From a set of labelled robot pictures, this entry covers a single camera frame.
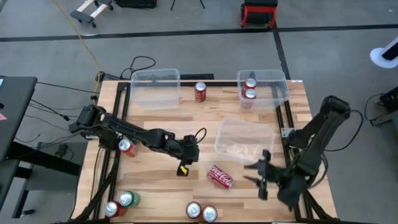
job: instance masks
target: red soda can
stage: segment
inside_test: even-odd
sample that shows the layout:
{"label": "red soda can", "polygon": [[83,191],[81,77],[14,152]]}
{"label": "red soda can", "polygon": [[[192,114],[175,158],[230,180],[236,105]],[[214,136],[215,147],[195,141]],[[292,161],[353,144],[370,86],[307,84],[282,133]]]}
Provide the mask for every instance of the red soda can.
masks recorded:
{"label": "red soda can", "polygon": [[126,214],[127,208],[123,208],[119,202],[110,201],[105,205],[105,215],[107,217],[119,217]]}
{"label": "red soda can", "polygon": [[234,180],[230,175],[224,172],[222,169],[218,168],[216,165],[210,167],[210,171],[207,177],[213,181],[216,185],[224,189],[230,189],[234,184]]}
{"label": "red soda can", "polygon": [[216,221],[217,214],[218,214],[217,209],[210,205],[204,207],[201,212],[203,220],[206,221],[207,223]]}
{"label": "red soda can", "polygon": [[200,216],[201,208],[198,202],[190,202],[185,211],[188,217],[198,218]]}
{"label": "red soda can", "polygon": [[129,157],[138,155],[137,147],[128,139],[122,139],[119,142],[119,149]]}
{"label": "red soda can", "polygon": [[253,78],[248,78],[244,83],[242,87],[242,95],[244,96],[244,93],[246,90],[253,90],[256,88],[257,82]]}
{"label": "red soda can", "polygon": [[[257,97],[257,93],[255,90],[246,90],[243,95],[243,98],[248,100],[254,100]],[[253,106],[254,102],[245,102],[241,101],[241,108],[243,109],[250,109]]]}
{"label": "red soda can", "polygon": [[203,102],[206,100],[206,84],[198,82],[195,84],[195,99],[197,102]]}

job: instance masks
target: coca-cola logo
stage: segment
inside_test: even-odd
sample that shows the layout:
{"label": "coca-cola logo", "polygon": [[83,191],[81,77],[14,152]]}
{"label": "coca-cola logo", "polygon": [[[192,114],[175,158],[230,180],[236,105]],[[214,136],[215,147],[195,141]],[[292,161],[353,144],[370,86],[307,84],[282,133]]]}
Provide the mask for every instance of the coca-cola logo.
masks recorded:
{"label": "coca-cola logo", "polygon": [[210,171],[214,173],[222,183],[229,187],[232,186],[233,179],[224,171],[220,170],[217,166],[211,167]]}

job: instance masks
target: transparent plastic container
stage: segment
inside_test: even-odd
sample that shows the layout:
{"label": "transparent plastic container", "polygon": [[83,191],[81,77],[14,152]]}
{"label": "transparent plastic container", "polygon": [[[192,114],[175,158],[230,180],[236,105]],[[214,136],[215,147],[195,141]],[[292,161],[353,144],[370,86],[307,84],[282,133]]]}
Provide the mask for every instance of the transparent plastic container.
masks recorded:
{"label": "transparent plastic container", "polygon": [[[253,100],[245,99],[242,95],[242,87],[248,78],[254,78],[257,83],[257,97]],[[280,70],[241,70],[237,74],[237,80],[242,108],[275,109],[281,102],[289,99],[285,73]],[[273,89],[276,90],[276,96],[272,92]]]}
{"label": "transparent plastic container", "polygon": [[180,72],[177,69],[143,70],[131,77],[130,100],[144,110],[178,108]]}
{"label": "transparent plastic container", "polygon": [[266,124],[224,118],[218,130],[215,150],[242,164],[252,164],[262,158],[262,150],[272,153],[274,130]]}

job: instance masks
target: wooden table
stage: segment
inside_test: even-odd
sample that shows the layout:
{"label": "wooden table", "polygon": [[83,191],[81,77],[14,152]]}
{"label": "wooden table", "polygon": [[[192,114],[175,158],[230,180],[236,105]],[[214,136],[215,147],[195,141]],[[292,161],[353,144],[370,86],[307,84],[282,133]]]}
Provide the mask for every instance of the wooden table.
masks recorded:
{"label": "wooden table", "polygon": [[[98,105],[110,112],[113,110],[117,84],[117,81],[106,81],[102,85]],[[304,85],[302,82],[289,81],[288,87],[295,127],[302,128],[312,119]],[[285,127],[288,127],[284,106],[281,108]],[[202,206],[215,206],[218,210],[217,221],[220,222],[295,221],[294,213],[277,200],[278,189],[275,184],[268,185],[268,201],[258,199],[257,187],[242,177],[243,175],[256,176],[256,170],[243,169],[243,165],[238,162],[218,157],[214,150],[218,127],[224,117],[266,123],[275,130],[271,162],[277,166],[285,166],[275,110],[240,110],[236,86],[208,86],[207,99],[202,103],[195,101],[193,87],[182,87],[179,109],[171,112],[143,111],[130,105],[127,121],[145,129],[166,129],[174,132],[177,135],[176,138],[182,138],[185,134],[195,134],[200,128],[205,127],[208,132],[206,138],[199,143],[199,162],[189,166],[188,177],[177,177],[175,171],[179,161],[168,155],[152,152],[143,146],[140,146],[140,153],[134,158],[122,154],[115,199],[124,190],[138,192],[142,199],[138,207],[129,209],[123,217],[112,218],[112,222],[189,222],[185,207],[193,200]],[[98,141],[90,141],[72,217],[79,215],[90,201],[97,151]],[[99,155],[96,168],[95,191],[101,172],[103,154],[102,152]],[[208,169],[213,164],[233,177],[235,182],[232,189],[217,189],[206,179]],[[311,193],[329,215],[336,216],[327,178],[312,189]],[[103,205],[106,203],[106,198],[108,198],[107,192],[103,197]],[[300,208],[302,216],[305,217],[304,206]],[[100,217],[103,217],[103,206]]]}

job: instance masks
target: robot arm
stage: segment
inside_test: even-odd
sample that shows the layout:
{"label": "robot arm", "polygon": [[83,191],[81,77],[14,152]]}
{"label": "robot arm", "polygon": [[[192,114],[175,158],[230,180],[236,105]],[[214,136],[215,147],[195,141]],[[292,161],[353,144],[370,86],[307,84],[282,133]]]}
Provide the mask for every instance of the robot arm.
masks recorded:
{"label": "robot arm", "polygon": [[347,102],[335,96],[326,97],[319,114],[303,129],[291,131],[284,141],[287,147],[302,149],[289,167],[280,168],[270,164],[271,154],[267,150],[263,151],[264,159],[245,166],[247,169],[257,169],[262,177],[258,180],[245,176],[259,187],[259,198],[267,200],[267,182],[274,182],[279,186],[277,198],[281,202],[289,209],[298,204],[302,192],[309,189],[315,181],[323,151],[337,128],[349,118],[350,113]]}
{"label": "robot arm", "polygon": [[77,121],[69,128],[72,133],[85,130],[97,135],[100,146],[110,150],[118,150],[119,141],[123,136],[138,140],[152,151],[168,154],[181,160],[177,169],[179,176],[187,176],[189,169],[185,166],[199,159],[200,150],[194,135],[187,135],[181,140],[176,140],[174,133],[160,128],[150,130],[140,128],[116,118],[96,105],[84,107]]}

